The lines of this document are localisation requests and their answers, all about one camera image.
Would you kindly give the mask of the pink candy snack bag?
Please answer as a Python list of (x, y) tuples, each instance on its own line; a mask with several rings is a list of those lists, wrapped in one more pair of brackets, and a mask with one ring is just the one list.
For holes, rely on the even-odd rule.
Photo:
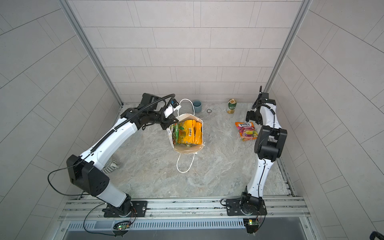
[(250, 140), (256, 140), (258, 138), (258, 132), (255, 129), (255, 126), (251, 122), (236, 122), (235, 123), (238, 132), (241, 136), (241, 140), (243, 142), (250, 141)]

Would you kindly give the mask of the yellow candy snack bag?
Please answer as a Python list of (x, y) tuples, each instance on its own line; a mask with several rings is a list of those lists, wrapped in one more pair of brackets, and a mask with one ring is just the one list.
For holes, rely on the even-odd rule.
[(192, 145), (194, 144), (195, 120), (186, 120), (179, 124), (179, 144)]

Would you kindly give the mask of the white printed paper bag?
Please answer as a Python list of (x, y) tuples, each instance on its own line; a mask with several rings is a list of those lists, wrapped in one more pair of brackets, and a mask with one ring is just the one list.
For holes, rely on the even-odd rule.
[(182, 99), (171, 106), (171, 110), (177, 112), (177, 122), (167, 128), (167, 134), (173, 150), (179, 153), (179, 156), (191, 155), (192, 164), (196, 154), (205, 146), (203, 134), (204, 122), (195, 116), (196, 110), (194, 106), (192, 106), (192, 114), (180, 114), (181, 103), (183, 101), (188, 101), (190, 104), (193, 104), (189, 99)]

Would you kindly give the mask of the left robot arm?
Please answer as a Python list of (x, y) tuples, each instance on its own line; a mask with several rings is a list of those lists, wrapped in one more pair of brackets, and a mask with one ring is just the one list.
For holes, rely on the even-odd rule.
[(106, 202), (106, 217), (126, 217), (133, 212), (131, 197), (115, 187), (102, 171), (108, 159), (139, 129), (159, 124), (166, 130), (171, 124), (177, 123), (173, 113), (179, 103), (175, 96), (158, 97), (144, 93), (140, 104), (125, 110), (116, 124), (90, 149), (67, 159), (70, 182)]

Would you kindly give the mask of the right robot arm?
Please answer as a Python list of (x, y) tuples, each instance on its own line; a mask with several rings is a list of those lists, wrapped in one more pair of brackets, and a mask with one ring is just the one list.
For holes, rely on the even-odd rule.
[(240, 208), (245, 215), (258, 215), (265, 206), (263, 195), (268, 173), (274, 162), (281, 156), (288, 132), (283, 129), (276, 114), (276, 101), (269, 98), (269, 93), (259, 90), (259, 95), (247, 112), (246, 122), (260, 125), (255, 142), (257, 154), (255, 173), (242, 193)]

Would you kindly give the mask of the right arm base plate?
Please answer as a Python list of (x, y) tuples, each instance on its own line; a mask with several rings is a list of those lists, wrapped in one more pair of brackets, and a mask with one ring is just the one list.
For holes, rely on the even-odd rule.
[(223, 200), (221, 204), (225, 207), (228, 216), (266, 216), (268, 214), (264, 200), (256, 199), (241, 202), (241, 199)]

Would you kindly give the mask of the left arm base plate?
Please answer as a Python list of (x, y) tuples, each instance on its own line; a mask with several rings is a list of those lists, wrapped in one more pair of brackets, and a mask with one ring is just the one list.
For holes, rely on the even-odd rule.
[(145, 216), (147, 206), (147, 201), (125, 201), (120, 207), (107, 204), (107, 207), (102, 211), (105, 218), (141, 218)]

